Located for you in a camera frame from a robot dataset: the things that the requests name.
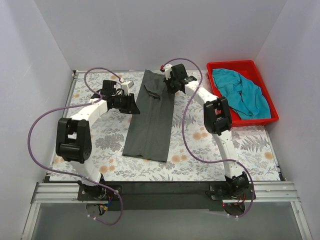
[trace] teal cloth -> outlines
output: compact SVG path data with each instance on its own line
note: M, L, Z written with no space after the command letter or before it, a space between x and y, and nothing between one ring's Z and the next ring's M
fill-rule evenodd
M212 71L214 84L241 119L269 119L270 108L261 88L240 73L224 68Z

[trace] gray pants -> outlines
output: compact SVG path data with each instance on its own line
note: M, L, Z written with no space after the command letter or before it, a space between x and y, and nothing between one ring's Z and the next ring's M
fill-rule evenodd
M145 70L132 115L123 156L166 162L168 159L175 95L168 93L165 76Z

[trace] tabletop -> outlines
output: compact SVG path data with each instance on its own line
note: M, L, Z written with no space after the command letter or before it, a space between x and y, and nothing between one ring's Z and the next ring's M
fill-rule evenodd
M200 73L187 71L198 80ZM133 81L131 93L137 99L143 71L117 72L122 78ZM117 80L107 72L88 74L87 82L91 88L101 89L103 80ZM70 105L87 103L92 96L84 83L84 73L75 80ZM206 77L202 85L210 92L211 86ZM182 138L183 112L189 97L177 92L171 128L170 148L167 162L158 162L135 157L122 156L131 115L111 109L101 116L91 127L92 158L95 168L103 174L106 181L225 181L222 163L209 164L193 159L187 152ZM67 117L77 113L79 108L68 111ZM203 108L193 101L185 119L185 135L189 148L194 154L206 161L220 160L217 143L204 126ZM254 181L280 181L276 161L272 152L272 143L263 126L233 127L232 139L238 160L246 166ZM61 157L53 158L55 170L73 172L70 163ZM50 181L75 181L76 177L54 173L48 174Z

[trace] purple cable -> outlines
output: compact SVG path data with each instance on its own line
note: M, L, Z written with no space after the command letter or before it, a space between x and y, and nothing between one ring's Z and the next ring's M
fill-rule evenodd
M172 61L175 61L175 60L185 60L185 61L188 61L188 62L192 63L192 64L198 69L198 71L199 71L199 73L200 73L200 82L199 82L196 90L194 91L193 95L190 97L189 101L187 102L187 104L186 104L186 106L185 106L185 109L184 109L184 112L183 112L183 118L182 118L182 138L183 138L183 142L184 142L185 148L187 149L187 151L189 152L189 154L190 154L194 159L196 159L196 160L198 160L198 161L200 161L200 162L202 162L202 163L205 163L205 164L217 164L217 163L223 163L223 162L235 162L235 163L239 164L239 165L244 169L244 171L246 172L246 174L249 176L250 181L251 181L251 184L252 184L252 197L251 197L251 201L250 201L250 204L249 204L248 209L247 209L243 214L241 214L241 215L239 215L239 216L231 215L231 216L234 217L234 218L237 218L237 217L238 217L238 218L241 218L241 217L245 216L245 215L249 212L249 210L251 209L252 204L253 204L253 202L254 202L254 199L255 199L255 186L254 186L254 181L253 181L253 179L252 179L252 177L251 177L248 169L247 169L241 162L239 162L239 161L237 161L237 160L234 160L234 159L222 159L222 160L218 160L218 161L205 161L205 160L197 157L196 155L194 155L194 154L191 152L191 150L190 150L190 148L189 148L189 146L188 146L187 140L186 140L186 135L185 135L185 119L186 119L188 107L189 107L190 103L192 102L192 100L194 99L195 95L197 94L197 91L199 90L199 87L201 86L201 83L202 83L202 81L203 81L203 75L202 75L202 72L201 72L200 68L198 67L198 65L197 65L195 62L193 62L193 61L191 61L191 60L189 60L189 59L187 59L187 58L183 58L183 57L178 57L178 58L171 59L170 61L167 61L163 66L165 66L165 65L167 65L168 63L171 63Z
M89 105L92 105L92 104L96 104L98 103L99 101L102 100L102 95L99 93L99 92L96 92L94 91L87 83L87 75L88 73L90 73L92 70L96 70L96 69L102 69L102 70L105 70L105 71L108 71L110 73L112 73L113 75L115 75L119 81L120 81L120 77L115 74L114 72L104 68L104 67L93 67L93 68L90 68L85 74L84 74L84 84L86 85L86 87L91 91L93 92L94 94L98 94L99 95L99 99L94 101L94 102L89 102L89 103L85 103L85 104L79 104L79 105L73 105L73 106L64 106L64 107L59 107L59 108L55 108L55 109L52 109L50 111L47 111L45 112L44 114L42 114L40 117L38 117L34 123L32 124L32 126L30 127L30 130L29 130L29 133L28 133L28 138L27 138L27 146L28 146L28 151L29 151L29 154L30 154L30 157L32 158L32 160L34 161L35 164L37 164L39 167L47 170L47 171L50 171L50 172L54 172L54 173L58 173L58 174L67 174L67 175L71 175L71 176L75 176L75 177L78 177L78 178L81 178L81 179L86 179L87 181L93 183L93 184L96 184L96 185L99 185L105 189L108 189L110 191L113 191L119 198L119 201L120 201L120 205L121 205L121 211L120 211L120 215L119 217L112 223L109 223L109 222L106 222L104 220L102 220L101 218L98 218L98 217L95 217L95 216L92 216L92 215L88 215L89 217L95 219L95 220L98 220L99 222L105 224L105 225L108 225L108 226L112 226L112 225L115 225L117 222L119 222L119 220L121 219L122 217L122 214L123 214L123 211L124 211L124 203L122 201L122 198L120 196L120 194L114 190L113 188L109 187L109 186L106 186L104 184L101 184L99 182L96 182L96 181L93 181L91 179L88 179L86 178L85 176L82 176L80 174L77 174L77 173L72 173L72 172L67 172L67 171L59 171L59 170L54 170L52 168L49 168L43 164L41 164L40 162L38 162L32 152L32 149L31 149L31 134L32 134L32 131L33 129L35 128L36 124L43 118L45 117L46 115L50 114L50 113L53 113L53 112L56 112L56 111L60 111L60 110L66 110L66 109L73 109L73 108L79 108L79 107L85 107L85 106L89 106Z

